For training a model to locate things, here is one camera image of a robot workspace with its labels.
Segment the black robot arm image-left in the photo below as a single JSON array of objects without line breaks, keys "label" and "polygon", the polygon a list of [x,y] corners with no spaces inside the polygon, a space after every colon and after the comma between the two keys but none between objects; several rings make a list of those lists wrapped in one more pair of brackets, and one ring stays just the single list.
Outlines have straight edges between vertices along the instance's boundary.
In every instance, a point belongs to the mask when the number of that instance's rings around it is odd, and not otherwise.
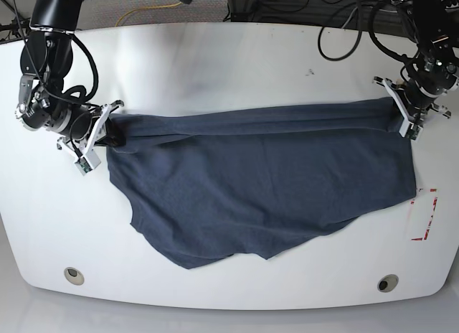
[{"label": "black robot arm image-left", "polygon": [[[87,47],[75,36],[84,0],[36,0],[30,32],[24,39],[18,119],[29,129],[46,128],[71,144],[81,142],[95,130],[102,107],[91,102],[98,91],[97,65]],[[85,54],[93,76],[87,89],[65,89],[65,77],[73,62],[72,46]]]}]

